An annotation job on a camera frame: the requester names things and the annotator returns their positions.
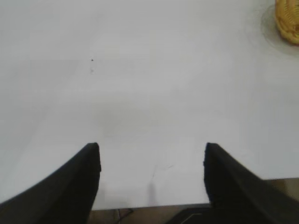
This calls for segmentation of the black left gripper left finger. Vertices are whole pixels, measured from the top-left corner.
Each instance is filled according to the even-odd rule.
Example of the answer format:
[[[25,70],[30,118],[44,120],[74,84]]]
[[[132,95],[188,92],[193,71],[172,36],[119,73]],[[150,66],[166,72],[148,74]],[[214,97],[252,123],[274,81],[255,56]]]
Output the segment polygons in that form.
[[[0,204],[2,224],[85,224],[99,189],[100,147],[88,143],[54,173]]]

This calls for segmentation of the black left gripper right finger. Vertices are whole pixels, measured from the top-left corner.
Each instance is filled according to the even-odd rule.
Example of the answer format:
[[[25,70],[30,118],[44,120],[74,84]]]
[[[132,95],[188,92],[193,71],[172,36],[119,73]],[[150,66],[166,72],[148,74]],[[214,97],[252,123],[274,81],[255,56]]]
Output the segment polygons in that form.
[[[299,203],[245,168],[221,146],[207,143],[206,192],[221,223],[297,224]]]

